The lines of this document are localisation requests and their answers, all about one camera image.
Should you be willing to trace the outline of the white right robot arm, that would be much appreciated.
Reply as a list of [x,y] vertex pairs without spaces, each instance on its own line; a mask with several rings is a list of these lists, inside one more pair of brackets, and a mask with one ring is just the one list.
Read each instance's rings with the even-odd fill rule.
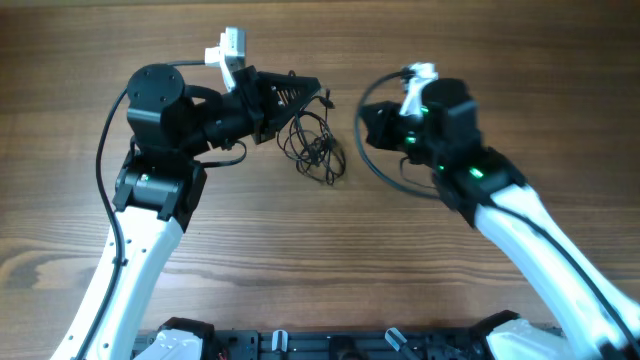
[[[354,137],[362,160],[381,180],[416,197],[437,199],[495,244],[556,318],[555,335],[503,312],[477,331],[493,359],[636,359],[639,304],[606,279],[560,229],[516,166],[484,145],[477,106],[459,79],[398,73],[402,102],[361,97]],[[384,174],[370,145],[403,153],[431,170],[432,190],[413,190]]]

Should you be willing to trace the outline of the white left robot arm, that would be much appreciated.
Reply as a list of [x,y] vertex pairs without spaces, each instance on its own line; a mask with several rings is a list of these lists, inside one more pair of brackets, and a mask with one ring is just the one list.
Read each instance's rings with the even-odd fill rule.
[[320,91],[315,77],[237,70],[226,94],[185,82],[179,63],[137,70],[121,95],[133,131],[103,204],[111,225],[98,267],[56,359],[126,359],[156,282],[197,208],[212,149],[271,140]]

